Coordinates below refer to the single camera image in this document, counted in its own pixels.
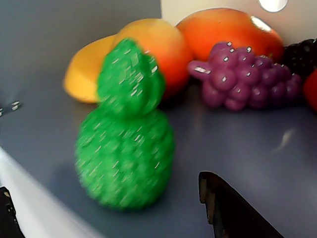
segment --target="plastic grapes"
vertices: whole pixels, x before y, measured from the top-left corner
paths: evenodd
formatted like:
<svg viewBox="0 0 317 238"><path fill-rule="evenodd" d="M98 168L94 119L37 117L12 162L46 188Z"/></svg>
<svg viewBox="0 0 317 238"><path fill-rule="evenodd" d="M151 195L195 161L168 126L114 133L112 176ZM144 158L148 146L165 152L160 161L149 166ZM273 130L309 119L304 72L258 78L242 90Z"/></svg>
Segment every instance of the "plastic grapes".
<svg viewBox="0 0 317 238"><path fill-rule="evenodd" d="M302 95L301 77L287 66L256 56L251 47L235 49L231 42L216 44L207 62L192 61L188 70L202 81L202 98L211 108L279 107L295 104Z"/></svg>

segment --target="yellow fruit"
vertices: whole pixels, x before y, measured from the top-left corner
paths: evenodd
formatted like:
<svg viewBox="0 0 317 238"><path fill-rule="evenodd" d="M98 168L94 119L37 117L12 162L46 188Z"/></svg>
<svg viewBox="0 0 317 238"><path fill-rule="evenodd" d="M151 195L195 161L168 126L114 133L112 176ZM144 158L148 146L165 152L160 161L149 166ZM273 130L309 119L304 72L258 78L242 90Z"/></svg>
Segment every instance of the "yellow fruit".
<svg viewBox="0 0 317 238"><path fill-rule="evenodd" d="M115 35L94 41L72 58L64 79L65 91L83 103L97 103L97 78Z"/></svg>

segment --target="blackberry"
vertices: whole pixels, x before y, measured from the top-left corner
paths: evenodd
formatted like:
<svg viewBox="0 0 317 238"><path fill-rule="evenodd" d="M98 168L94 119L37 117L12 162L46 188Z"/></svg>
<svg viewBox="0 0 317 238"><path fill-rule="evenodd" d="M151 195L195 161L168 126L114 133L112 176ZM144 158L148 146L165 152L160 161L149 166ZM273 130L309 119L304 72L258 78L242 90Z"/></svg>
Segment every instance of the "blackberry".
<svg viewBox="0 0 317 238"><path fill-rule="evenodd" d="M282 64L301 76L304 82L317 68L317 39L307 39L285 47Z"/></svg>

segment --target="plastic fruit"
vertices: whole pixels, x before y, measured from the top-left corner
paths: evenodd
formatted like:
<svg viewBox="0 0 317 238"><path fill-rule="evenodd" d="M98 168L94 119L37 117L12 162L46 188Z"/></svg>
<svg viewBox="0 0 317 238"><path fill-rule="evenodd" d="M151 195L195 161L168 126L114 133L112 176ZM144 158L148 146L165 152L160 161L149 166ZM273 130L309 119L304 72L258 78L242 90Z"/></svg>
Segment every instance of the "plastic fruit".
<svg viewBox="0 0 317 238"><path fill-rule="evenodd" d="M144 52L153 55L166 80L163 98L179 93L188 83L187 64L193 54L180 31L162 19L131 22L116 35L112 49L124 38L135 40Z"/></svg>
<svg viewBox="0 0 317 238"><path fill-rule="evenodd" d="M156 109L164 90L156 60L134 41L107 55L98 78L101 103L76 142L80 183L101 205L142 209L164 192L175 149L168 119Z"/></svg>
<svg viewBox="0 0 317 238"><path fill-rule="evenodd" d="M184 35L195 57L207 61L218 42L232 42L235 47L250 46L253 52L279 62L284 52L280 36L255 16L230 8L213 8L193 13L177 28Z"/></svg>
<svg viewBox="0 0 317 238"><path fill-rule="evenodd" d="M83 103L99 101L96 94L97 78L114 37L113 35L94 41L72 58L63 83L65 91L71 97Z"/></svg>
<svg viewBox="0 0 317 238"><path fill-rule="evenodd" d="M264 109L293 105L301 98L300 76L291 75L285 65L273 64L269 57L255 56L250 47L235 50L220 42L210 55L208 62L190 62L188 70L202 81L202 98L211 108Z"/></svg>
<svg viewBox="0 0 317 238"><path fill-rule="evenodd" d="M308 39L285 48L282 63L305 81L317 68L317 40Z"/></svg>
<svg viewBox="0 0 317 238"><path fill-rule="evenodd" d="M307 77L304 83L304 95L311 108L317 112L317 70Z"/></svg>

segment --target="green knitted figure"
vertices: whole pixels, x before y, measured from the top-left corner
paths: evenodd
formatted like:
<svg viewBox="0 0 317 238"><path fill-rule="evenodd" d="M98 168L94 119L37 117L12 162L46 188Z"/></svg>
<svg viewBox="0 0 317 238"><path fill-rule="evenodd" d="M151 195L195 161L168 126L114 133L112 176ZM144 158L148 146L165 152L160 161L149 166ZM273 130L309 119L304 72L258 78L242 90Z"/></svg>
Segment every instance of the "green knitted figure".
<svg viewBox="0 0 317 238"><path fill-rule="evenodd" d="M156 109L165 81L152 56L125 39L98 78L101 103L82 122L76 170L101 205L142 209L164 192L175 149L168 119Z"/></svg>

